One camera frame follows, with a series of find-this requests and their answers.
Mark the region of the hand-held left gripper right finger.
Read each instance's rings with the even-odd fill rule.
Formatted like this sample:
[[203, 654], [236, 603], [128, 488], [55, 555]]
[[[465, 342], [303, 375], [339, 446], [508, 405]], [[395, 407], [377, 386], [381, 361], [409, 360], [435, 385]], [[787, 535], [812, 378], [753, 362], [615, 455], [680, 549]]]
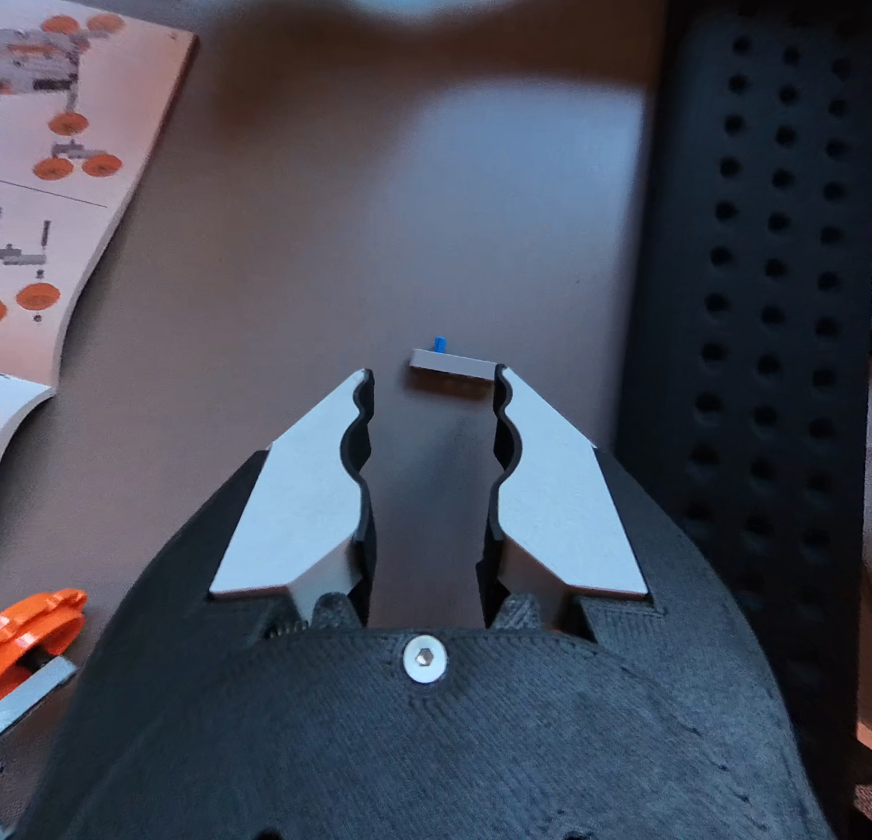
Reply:
[[485, 626], [512, 595], [533, 596], [548, 628], [582, 628], [578, 598], [647, 601], [594, 442], [506, 365], [495, 367], [494, 412], [502, 472], [477, 563]]

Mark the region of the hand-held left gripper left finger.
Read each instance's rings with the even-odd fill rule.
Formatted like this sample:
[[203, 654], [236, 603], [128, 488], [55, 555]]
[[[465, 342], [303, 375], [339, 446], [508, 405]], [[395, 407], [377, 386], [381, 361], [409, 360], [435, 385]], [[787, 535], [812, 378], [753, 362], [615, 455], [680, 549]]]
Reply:
[[286, 596], [311, 624], [321, 596], [339, 593], [367, 624], [377, 550], [361, 470], [373, 414], [374, 376], [362, 368], [269, 445], [211, 597]]

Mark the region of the grey desk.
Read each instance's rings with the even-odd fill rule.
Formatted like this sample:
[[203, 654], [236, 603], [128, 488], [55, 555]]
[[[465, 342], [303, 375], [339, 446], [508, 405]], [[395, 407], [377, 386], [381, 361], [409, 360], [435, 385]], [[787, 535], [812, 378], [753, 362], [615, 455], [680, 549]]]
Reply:
[[199, 43], [2, 462], [2, 607], [72, 586], [84, 662], [139, 574], [352, 371], [375, 379], [371, 622], [481, 628], [511, 366], [614, 433], [668, 0], [71, 0]]

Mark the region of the black perforated chair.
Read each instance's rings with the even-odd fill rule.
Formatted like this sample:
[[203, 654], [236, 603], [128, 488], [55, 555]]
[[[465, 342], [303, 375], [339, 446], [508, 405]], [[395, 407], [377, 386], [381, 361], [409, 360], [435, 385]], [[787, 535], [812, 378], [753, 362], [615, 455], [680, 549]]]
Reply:
[[851, 836], [870, 0], [670, 0], [616, 456], [732, 592]]

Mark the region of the grey orange toy robot model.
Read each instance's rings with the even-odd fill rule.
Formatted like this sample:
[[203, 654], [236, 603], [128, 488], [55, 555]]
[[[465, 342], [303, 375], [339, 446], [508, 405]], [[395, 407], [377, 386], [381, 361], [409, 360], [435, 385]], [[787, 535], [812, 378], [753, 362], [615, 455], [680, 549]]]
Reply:
[[86, 592], [37, 593], [1, 612], [1, 733], [71, 681], [65, 654], [84, 626]]

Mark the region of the open white instruction booklet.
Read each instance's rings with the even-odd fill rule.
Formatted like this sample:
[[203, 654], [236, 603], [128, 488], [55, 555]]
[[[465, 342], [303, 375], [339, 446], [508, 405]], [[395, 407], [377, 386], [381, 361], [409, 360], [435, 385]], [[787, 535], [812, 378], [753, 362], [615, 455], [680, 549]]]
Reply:
[[1, 0], [1, 452], [58, 393], [75, 305], [147, 168], [195, 35]]

